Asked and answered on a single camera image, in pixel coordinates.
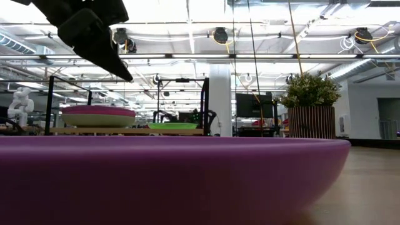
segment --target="striped planter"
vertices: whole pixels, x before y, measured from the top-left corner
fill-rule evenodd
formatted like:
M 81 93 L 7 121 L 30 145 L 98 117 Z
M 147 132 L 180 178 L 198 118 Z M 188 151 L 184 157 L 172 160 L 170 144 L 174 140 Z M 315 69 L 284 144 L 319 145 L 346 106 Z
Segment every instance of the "striped planter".
M 290 138 L 334 139 L 335 109 L 332 106 L 288 109 Z

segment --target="potted plant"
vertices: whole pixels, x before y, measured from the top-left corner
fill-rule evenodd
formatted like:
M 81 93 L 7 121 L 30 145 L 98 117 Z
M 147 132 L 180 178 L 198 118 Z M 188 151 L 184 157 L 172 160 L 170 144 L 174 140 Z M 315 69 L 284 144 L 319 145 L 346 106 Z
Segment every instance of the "potted plant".
M 288 108 L 291 138 L 334 139 L 335 110 L 332 105 L 340 98 L 339 87 L 326 76 L 304 73 L 286 79 L 287 95 L 282 104 Z

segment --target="green plate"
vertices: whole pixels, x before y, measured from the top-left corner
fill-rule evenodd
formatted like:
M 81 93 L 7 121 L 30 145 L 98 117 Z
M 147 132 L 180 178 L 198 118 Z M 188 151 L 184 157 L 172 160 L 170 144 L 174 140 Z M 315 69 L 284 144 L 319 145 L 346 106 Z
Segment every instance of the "green plate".
M 195 129 L 198 124 L 185 123 L 185 122 L 165 122 L 165 123 L 151 123 L 151 129 Z

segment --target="wooden floor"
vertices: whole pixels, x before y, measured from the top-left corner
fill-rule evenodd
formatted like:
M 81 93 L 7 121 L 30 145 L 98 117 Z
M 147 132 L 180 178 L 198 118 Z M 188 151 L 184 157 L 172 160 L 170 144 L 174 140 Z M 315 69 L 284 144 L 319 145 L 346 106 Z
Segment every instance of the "wooden floor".
M 333 187 L 289 225 L 400 224 L 400 150 L 353 147 Z

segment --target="column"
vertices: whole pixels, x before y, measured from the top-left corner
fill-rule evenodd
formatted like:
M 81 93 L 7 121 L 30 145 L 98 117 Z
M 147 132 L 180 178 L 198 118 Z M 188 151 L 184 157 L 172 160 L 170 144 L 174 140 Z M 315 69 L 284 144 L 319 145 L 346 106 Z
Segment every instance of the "column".
M 231 67 L 229 64 L 210 65 L 209 109 L 218 117 L 211 124 L 211 133 L 232 136 Z

